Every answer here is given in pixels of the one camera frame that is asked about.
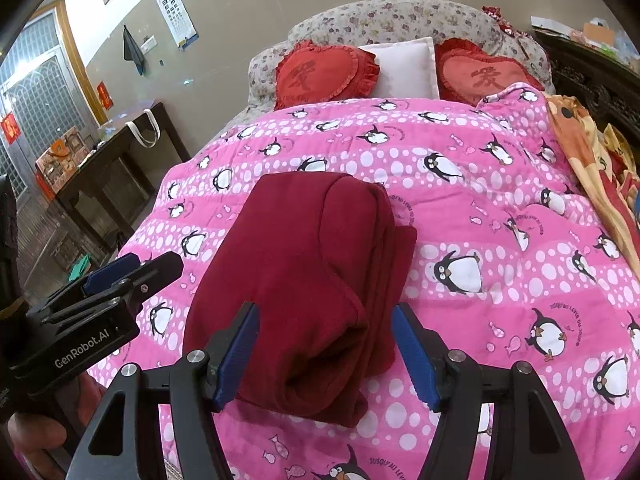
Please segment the person's left hand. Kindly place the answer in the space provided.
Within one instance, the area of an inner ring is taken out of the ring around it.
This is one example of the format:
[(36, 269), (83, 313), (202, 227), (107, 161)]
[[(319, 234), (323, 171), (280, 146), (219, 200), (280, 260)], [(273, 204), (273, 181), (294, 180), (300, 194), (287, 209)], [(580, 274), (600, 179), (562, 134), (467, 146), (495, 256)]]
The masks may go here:
[[(82, 374), (78, 382), (77, 417), (85, 427), (106, 388), (87, 373)], [(43, 415), (15, 413), (8, 422), (8, 431), (17, 452), (41, 479), (65, 478), (64, 472), (46, 454), (46, 451), (59, 448), (66, 441), (65, 428), (61, 424)]]

